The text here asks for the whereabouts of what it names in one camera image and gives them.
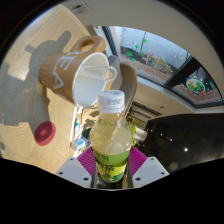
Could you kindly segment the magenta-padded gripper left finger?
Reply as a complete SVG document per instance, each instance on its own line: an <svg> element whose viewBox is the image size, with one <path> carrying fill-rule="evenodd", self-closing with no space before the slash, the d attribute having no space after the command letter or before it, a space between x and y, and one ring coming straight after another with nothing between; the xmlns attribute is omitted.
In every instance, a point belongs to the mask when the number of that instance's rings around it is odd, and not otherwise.
<svg viewBox="0 0 224 224"><path fill-rule="evenodd" d="M91 187L95 175L95 158L91 147L78 157L69 157L56 175L81 187Z"/></svg>

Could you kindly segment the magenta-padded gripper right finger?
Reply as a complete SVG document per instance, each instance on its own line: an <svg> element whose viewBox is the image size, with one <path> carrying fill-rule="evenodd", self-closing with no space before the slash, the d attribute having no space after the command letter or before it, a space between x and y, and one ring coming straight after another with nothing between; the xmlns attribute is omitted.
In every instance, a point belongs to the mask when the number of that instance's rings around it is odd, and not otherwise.
<svg viewBox="0 0 224 224"><path fill-rule="evenodd" d="M143 187L169 175L156 157L147 157L135 147L130 150L128 166L133 187Z"/></svg>

